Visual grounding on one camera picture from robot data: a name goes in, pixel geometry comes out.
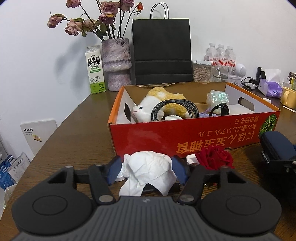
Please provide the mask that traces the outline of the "white tissue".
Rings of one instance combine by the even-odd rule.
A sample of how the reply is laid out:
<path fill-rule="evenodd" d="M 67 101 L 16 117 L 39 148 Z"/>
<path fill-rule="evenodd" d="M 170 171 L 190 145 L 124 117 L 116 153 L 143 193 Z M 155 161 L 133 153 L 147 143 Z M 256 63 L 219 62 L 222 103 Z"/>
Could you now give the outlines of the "white tissue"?
<path fill-rule="evenodd" d="M 119 176 L 127 179 L 119 191 L 119 196 L 141 196 L 147 184 L 166 196 L 177 181 L 171 158 L 153 151 L 125 154 Z"/>

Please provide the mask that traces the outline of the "red fabric flower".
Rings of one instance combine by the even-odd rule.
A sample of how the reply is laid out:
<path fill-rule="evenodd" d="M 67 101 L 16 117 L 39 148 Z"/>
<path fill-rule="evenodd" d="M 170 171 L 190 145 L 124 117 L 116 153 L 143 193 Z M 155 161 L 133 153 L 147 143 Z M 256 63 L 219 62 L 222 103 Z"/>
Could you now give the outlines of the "red fabric flower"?
<path fill-rule="evenodd" d="M 199 164 L 206 170 L 220 170 L 222 166 L 233 167 L 233 157 L 220 146 L 203 147 L 195 153 Z"/>

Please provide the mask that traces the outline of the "orange cardboard box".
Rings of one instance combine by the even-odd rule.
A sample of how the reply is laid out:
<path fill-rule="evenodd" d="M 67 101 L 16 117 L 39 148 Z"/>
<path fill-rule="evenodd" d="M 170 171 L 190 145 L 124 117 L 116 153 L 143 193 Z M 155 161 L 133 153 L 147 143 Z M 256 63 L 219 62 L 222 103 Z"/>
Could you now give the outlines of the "orange cardboard box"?
<path fill-rule="evenodd" d="M 207 109 L 207 94 L 211 90 L 228 94 L 230 107 L 241 107 L 245 100 L 253 104 L 253 108 L 238 115 L 137 123 L 132 108 L 144 99 L 152 86 L 123 86 L 108 120 L 116 155 L 154 151 L 185 157 L 202 147 L 239 148 L 259 142 L 262 133 L 275 129 L 280 116 L 278 107 L 232 83 L 184 82 L 169 84 L 164 88 L 183 94 L 196 104 L 201 113 Z"/>

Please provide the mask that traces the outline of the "yellow mug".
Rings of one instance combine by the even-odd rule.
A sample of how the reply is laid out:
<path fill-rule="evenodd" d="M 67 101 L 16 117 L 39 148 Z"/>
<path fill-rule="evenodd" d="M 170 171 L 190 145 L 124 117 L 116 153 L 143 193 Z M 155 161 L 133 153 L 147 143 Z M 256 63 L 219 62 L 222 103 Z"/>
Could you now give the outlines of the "yellow mug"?
<path fill-rule="evenodd" d="M 296 92 L 295 92 L 295 90 L 288 88 L 288 87 L 283 87 L 280 102 L 282 105 L 284 105 L 288 108 L 295 109 L 296 108 Z"/>

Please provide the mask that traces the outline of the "white ribbed lid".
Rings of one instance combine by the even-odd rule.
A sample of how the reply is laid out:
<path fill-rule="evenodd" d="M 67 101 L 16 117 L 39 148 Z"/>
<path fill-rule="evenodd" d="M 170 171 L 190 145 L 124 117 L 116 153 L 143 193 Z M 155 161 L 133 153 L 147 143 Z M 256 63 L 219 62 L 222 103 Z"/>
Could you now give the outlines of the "white ribbed lid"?
<path fill-rule="evenodd" d="M 172 121 L 172 120 L 181 120 L 182 118 L 178 115 L 168 115 L 165 117 L 166 121 Z"/>

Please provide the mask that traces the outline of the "purple tissue pack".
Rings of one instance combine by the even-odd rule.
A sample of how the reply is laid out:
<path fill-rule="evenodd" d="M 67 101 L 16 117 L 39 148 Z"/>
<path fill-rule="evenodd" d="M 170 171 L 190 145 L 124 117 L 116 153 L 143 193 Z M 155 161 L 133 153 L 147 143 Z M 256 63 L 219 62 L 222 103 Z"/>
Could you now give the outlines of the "purple tissue pack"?
<path fill-rule="evenodd" d="M 260 79 L 258 90 L 266 97 L 274 98 L 280 98 L 282 93 L 282 87 L 279 83 L 266 79 Z"/>

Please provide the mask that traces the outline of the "purple cloth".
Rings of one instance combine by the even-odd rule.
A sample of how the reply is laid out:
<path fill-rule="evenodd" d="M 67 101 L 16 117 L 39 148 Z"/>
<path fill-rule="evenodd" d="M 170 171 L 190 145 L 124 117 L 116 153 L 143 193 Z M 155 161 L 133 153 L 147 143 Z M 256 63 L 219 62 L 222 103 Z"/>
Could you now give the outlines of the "purple cloth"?
<path fill-rule="evenodd" d="M 200 117 L 205 118 L 205 117 L 211 117 L 211 116 L 210 116 L 210 113 L 205 111 L 205 112 L 200 113 Z"/>

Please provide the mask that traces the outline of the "white power adapter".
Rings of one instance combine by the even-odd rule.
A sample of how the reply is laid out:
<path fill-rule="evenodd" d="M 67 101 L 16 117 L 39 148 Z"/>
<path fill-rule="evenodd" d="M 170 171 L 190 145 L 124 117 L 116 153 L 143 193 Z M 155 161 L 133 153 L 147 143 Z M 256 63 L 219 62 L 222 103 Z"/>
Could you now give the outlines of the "white power adapter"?
<path fill-rule="evenodd" d="M 251 90 L 255 90 L 256 88 L 256 85 L 251 82 L 246 82 L 244 85 Z"/>

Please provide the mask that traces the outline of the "iridescent crumpled wrapper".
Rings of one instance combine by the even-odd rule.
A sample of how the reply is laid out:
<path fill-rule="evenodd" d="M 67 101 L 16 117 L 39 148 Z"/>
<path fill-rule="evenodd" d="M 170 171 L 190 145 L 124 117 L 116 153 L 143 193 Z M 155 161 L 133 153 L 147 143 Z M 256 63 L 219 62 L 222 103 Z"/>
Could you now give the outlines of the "iridescent crumpled wrapper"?
<path fill-rule="evenodd" d="M 210 109 L 222 103 L 229 104 L 229 95 L 224 91 L 211 90 L 207 93 L 206 103 Z"/>

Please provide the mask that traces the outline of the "white tin box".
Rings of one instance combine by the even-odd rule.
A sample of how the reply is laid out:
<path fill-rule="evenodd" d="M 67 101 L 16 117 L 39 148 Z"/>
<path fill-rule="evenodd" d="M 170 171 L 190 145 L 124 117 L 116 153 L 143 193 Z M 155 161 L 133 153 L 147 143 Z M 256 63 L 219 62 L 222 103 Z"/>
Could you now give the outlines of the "white tin box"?
<path fill-rule="evenodd" d="M 232 83 L 234 85 L 237 85 L 239 87 L 242 86 L 242 84 L 241 84 L 241 81 L 242 80 L 243 80 L 242 77 L 237 76 L 237 75 L 232 75 L 232 74 L 231 75 L 228 75 L 228 78 L 227 78 L 227 82 Z"/>

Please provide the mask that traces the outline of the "empty clear glass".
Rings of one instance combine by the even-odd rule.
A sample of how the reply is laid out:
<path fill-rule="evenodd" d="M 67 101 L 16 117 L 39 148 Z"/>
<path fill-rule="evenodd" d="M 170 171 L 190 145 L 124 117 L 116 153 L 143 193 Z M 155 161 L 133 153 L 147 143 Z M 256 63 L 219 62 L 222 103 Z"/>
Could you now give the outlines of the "empty clear glass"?
<path fill-rule="evenodd" d="M 227 82 L 229 75 L 228 66 L 211 66 L 211 80 L 213 82 Z"/>

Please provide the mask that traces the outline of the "clear jar of pellets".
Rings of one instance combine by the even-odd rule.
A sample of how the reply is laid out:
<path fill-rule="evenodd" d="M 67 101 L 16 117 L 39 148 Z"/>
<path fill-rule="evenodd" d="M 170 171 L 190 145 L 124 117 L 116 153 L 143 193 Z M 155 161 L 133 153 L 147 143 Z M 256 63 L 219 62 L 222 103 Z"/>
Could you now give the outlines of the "clear jar of pellets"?
<path fill-rule="evenodd" d="M 208 60 L 192 62 L 193 81 L 194 82 L 210 82 L 212 62 Z"/>

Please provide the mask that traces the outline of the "middle water bottle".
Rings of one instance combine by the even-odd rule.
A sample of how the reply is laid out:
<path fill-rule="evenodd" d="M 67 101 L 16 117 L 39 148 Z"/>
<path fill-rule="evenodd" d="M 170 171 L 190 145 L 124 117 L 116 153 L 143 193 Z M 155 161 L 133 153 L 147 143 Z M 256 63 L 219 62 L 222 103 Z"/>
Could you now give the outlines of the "middle water bottle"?
<path fill-rule="evenodd" d="M 218 45 L 217 53 L 218 53 L 218 65 L 226 66 L 228 58 L 225 53 L 224 45 L 222 45 L 222 44 Z"/>

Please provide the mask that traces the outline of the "water bottle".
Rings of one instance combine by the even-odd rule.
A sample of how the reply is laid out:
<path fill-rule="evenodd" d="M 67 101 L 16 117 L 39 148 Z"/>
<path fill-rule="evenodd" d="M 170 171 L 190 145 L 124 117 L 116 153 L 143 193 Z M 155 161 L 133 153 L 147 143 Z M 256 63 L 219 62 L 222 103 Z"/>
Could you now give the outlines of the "water bottle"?
<path fill-rule="evenodd" d="M 225 53 L 224 45 L 222 45 L 222 44 L 218 45 L 217 53 L 218 53 L 218 65 L 226 66 L 228 58 Z"/>
<path fill-rule="evenodd" d="M 215 46 L 216 45 L 214 43 L 209 44 L 209 48 L 207 49 L 206 54 L 204 56 L 204 61 L 211 61 L 212 65 L 217 66 L 219 61 L 219 55 Z"/>
<path fill-rule="evenodd" d="M 235 55 L 235 53 L 233 51 L 233 47 L 228 46 L 225 53 L 227 55 L 227 66 L 235 67 L 235 65 L 236 65 L 236 55 Z"/>

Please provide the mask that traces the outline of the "right water bottle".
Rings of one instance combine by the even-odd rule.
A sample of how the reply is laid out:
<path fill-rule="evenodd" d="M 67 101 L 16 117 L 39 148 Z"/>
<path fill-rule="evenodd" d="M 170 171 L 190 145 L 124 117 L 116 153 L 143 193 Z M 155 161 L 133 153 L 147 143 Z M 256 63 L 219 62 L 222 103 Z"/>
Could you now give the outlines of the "right water bottle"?
<path fill-rule="evenodd" d="M 233 47 L 228 46 L 225 53 L 227 55 L 227 66 L 235 67 L 235 65 L 236 65 L 236 55 L 235 55 L 235 53 L 233 51 Z"/>

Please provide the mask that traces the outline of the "blue white booklets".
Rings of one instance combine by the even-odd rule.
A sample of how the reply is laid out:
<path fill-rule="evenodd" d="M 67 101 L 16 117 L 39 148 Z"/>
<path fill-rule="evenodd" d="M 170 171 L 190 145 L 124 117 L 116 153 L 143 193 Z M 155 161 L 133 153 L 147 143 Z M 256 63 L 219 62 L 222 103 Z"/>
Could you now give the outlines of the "blue white booklets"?
<path fill-rule="evenodd" d="M 5 191 L 8 187 L 17 184 L 30 163 L 31 161 L 24 152 L 22 152 L 22 154 L 20 154 L 20 156 L 18 156 L 16 159 L 12 155 L 9 155 L 1 163 L 1 189 Z"/>

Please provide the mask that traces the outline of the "purple marbled vase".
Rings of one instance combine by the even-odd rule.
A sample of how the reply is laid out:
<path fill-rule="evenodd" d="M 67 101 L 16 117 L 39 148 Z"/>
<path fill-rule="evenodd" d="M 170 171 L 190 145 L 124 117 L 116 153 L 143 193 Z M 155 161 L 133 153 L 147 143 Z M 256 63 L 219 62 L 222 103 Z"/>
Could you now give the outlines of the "purple marbled vase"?
<path fill-rule="evenodd" d="M 102 64 L 107 74 L 108 89 L 118 91 L 122 86 L 130 85 L 132 58 L 127 38 L 109 39 L 102 42 Z"/>

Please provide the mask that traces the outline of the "left water bottle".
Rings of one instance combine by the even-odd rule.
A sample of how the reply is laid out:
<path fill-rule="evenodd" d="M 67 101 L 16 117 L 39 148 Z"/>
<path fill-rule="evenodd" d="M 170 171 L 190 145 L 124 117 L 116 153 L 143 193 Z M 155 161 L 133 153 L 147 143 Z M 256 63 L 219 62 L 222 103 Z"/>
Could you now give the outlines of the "left water bottle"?
<path fill-rule="evenodd" d="M 219 55 L 215 46 L 216 45 L 214 43 L 209 44 L 209 48 L 207 49 L 206 54 L 204 56 L 204 61 L 211 61 L 212 65 L 217 66 L 219 61 Z"/>

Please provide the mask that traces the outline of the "green white milk carton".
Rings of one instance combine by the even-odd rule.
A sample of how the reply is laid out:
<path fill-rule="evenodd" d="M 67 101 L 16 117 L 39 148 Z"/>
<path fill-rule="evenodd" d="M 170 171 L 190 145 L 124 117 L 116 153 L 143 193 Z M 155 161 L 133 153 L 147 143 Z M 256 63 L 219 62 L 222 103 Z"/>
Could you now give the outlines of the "green white milk carton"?
<path fill-rule="evenodd" d="M 85 58 L 91 94 L 105 92 L 100 46 L 93 45 L 86 47 Z"/>

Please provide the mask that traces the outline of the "black paper bag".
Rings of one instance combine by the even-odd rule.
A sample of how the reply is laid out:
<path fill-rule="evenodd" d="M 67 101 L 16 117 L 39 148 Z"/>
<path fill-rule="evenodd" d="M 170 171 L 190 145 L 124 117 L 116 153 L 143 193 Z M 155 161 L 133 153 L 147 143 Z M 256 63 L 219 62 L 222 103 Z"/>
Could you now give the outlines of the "black paper bag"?
<path fill-rule="evenodd" d="M 132 41 L 137 85 L 193 80 L 189 19 L 172 19 L 169 7 L 152 6 L 148 19 L 133 20 Z"/>

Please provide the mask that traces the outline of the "dried rose bouquet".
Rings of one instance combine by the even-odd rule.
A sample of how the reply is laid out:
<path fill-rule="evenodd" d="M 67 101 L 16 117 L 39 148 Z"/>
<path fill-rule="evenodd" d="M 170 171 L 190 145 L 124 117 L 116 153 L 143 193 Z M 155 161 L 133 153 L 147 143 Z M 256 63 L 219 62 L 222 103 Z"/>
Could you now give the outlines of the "dried rose bouquet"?
<path fill-rule="evenodd" d="M 52 14 L 47 22 L 48 28 L 57 27 L 60 23 L 66 22 L 64 32 L 71 36 L 81 34 L 86 37 L 88 33 L 93 33 L 102 42 L 105 37 L 108 39 L 123 39 L 125 37 L 127 25 L 123 24 L 125 17 L 130 22 L 132 15 L 139 15 L 144 6 L 141 2 L 135 1 L 96 1 L 99 10 L 99 17 L 93 19 L 81 1 L 66 1 L 67 8 L 81 8 L 83 14 L 79 18 L 71 19 L 64 14 Z"/>

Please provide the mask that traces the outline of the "white wall panel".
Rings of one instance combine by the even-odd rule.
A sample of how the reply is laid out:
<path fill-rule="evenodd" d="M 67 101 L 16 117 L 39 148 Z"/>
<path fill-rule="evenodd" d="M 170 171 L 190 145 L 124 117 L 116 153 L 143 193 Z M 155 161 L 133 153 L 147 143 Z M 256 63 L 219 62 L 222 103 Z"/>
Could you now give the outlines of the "white wall panel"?
<path fill-rule="evenodd" d="M 49 119 L 22 123 L 20 127 L 32 153 L 36 156 L 57 129 L 57 124 L 55 120 Z"/>

